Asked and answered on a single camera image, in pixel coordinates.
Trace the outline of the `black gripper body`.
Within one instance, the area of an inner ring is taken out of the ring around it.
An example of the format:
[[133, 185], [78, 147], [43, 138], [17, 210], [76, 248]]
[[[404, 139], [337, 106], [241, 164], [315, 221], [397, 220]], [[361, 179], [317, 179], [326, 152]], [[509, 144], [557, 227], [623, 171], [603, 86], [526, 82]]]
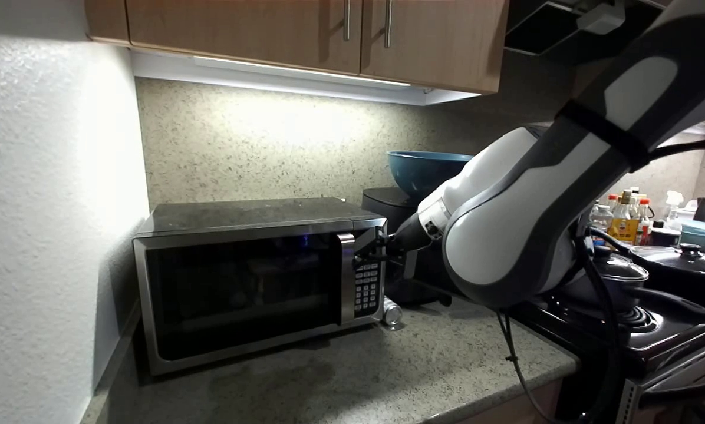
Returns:
[[431, 244], [430, 234], [419, 225], [419, 217], [408, 217], [390, 238], [388, 248], [391, 254], [405, 254]]

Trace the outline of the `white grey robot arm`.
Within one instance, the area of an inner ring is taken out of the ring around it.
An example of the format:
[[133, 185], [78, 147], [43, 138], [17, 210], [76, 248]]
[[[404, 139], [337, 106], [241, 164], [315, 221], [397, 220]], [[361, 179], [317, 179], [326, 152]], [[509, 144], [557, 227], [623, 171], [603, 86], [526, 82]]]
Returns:
[[477, 153], [390, 245], [438, 244], [457, 293], [490, 309], [520, 305], [572, 270], [569, 227], [702, 120], [705, 0], [672, 0], [548, 127], [516, 127]]

